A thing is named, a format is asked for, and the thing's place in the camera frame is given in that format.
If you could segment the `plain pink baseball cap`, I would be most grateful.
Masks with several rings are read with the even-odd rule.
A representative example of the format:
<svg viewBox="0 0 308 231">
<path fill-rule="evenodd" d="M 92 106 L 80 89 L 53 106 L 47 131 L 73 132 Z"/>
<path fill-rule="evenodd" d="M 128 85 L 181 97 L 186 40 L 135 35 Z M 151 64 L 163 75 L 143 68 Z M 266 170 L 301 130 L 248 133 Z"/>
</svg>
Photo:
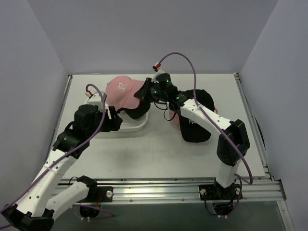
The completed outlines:
<svg viewBox="0 0 308 231">
<path fill-rule="evenodd" d="M 171 120 L 171 123 L 172 123 L 174 126 L 180 128 L 180 118 L 179 118 L 179 116 L 178 116 L 175 112 L 173 112 L 173 111 L 171 111 L 171 110 L 169 110 L 168 113 L 169 113 L 169 118 L 170 118 L 170 119 L 171 119 L 172 117 L 174 117 L 174 118 Z"/>
</svg>

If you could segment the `pink cap with white logo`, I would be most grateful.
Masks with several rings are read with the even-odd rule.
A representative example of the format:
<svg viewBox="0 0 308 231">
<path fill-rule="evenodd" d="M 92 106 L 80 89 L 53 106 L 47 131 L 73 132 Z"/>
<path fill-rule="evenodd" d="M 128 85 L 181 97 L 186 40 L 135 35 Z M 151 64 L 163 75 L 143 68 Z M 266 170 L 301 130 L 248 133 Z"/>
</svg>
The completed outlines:
<svg viewBox="0 0 308 231">
<path fill-rule="evenodd" d="M 137 108 L 140 104 L 140 99 L 136 98 L 134 94 L 141 89 L 144 83 L 144 80 L 135 80 L 129 76 L 113 78 L 106 85 L 106 103 L 109 106 L 114 106 L 116 110 Z"/>
</svg>

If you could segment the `black baseball cap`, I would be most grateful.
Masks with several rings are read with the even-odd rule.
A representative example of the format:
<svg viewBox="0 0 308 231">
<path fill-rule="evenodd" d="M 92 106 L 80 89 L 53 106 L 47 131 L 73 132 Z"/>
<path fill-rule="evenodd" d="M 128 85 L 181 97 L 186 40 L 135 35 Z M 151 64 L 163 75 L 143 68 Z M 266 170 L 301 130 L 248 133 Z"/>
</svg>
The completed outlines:
<svg viewBox="0 0 308 231">
<path fill-rule="evenodd" d="M 196 89 L 196 98 L 200 104 L 209 110 L 216 111 L 213 98 L 205 90 Z M 210 139 L 211 133 L 197 123 L 181 115 L 178 118 L 180 132 L 186 142 L 201 143 Z"/>
</svg>

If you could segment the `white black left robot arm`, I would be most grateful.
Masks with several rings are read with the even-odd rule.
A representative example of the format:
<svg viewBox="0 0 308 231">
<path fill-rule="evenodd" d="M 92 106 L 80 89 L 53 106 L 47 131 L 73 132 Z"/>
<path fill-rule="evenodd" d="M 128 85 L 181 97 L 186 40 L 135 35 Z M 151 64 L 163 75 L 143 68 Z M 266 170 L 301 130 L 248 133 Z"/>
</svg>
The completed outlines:
<svg viewBox="0 0 308 231">
<path fill-rule="evenodd" d="M 118 131 L 122 119 L 113 106 L 106 112 L 99 107 L 84 104 L 75 112 L 74 121 L 58 135 L 34 185 L 16 202 L 6 205 L 1 214 L 9 224 L 20 231 L 49 231 L 55 220 L 79 202 L 98 204 L 110 201 L 110 189 L 98 187 L 97 181 L 81 176 L 56 196 L 51 194 L 66 171 L 79 159 L 98 132 Z"/>
</svg>

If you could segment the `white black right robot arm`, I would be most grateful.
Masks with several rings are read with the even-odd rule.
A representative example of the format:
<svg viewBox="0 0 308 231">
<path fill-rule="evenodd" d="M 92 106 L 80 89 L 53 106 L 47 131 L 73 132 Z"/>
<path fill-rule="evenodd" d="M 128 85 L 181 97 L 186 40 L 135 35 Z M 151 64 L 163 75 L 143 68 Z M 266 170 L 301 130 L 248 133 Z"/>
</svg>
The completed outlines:
<svg viewBox="0 0 308 231">
<path fill-rule="evenodd" d="M 190 143 L 203 143 L 216 138 L 216 154 L 220 160 L 214 194 L 226 198 L 231 193 L 250 142 L 245 123 L 231 120 L 215 112 L 214 101 L 205 90 L 179 90 L 169 74 L 159 74 L 155 79 L 147 78 L 134 94 L 150 103 L 166 103 L 170 119 L 177 124 L 182 138 Z"/>
</svg>

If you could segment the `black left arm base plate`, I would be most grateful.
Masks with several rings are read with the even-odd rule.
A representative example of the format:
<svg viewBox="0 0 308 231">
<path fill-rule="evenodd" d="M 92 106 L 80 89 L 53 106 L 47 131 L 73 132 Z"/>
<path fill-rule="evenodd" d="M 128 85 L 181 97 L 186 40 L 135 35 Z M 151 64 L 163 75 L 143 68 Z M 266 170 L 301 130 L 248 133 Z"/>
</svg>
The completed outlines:
<svg viewBox="0 0 308 231">
<path fill-rule="evenodd" d="M 113 201 L 113 187 L 95 186 L 89 188 L 87 197 L 81 203 L 108 203 Z"/>
</svg>

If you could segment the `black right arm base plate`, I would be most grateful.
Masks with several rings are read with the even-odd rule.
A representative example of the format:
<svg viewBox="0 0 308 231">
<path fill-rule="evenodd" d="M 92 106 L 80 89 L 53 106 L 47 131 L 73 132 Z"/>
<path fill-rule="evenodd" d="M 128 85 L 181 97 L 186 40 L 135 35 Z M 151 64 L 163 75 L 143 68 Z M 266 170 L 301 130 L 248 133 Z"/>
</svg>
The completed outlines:
<svg viewBox="0 0 308 231">
<path fill-rule="evenodd" d="M 239 192 L 240 185 L 233 183 L 227 188 L 219 184 L 199 185 L 199 194 L 201 200 L 237 200 L 242 199 L 243 195 Z"/>
</svg>

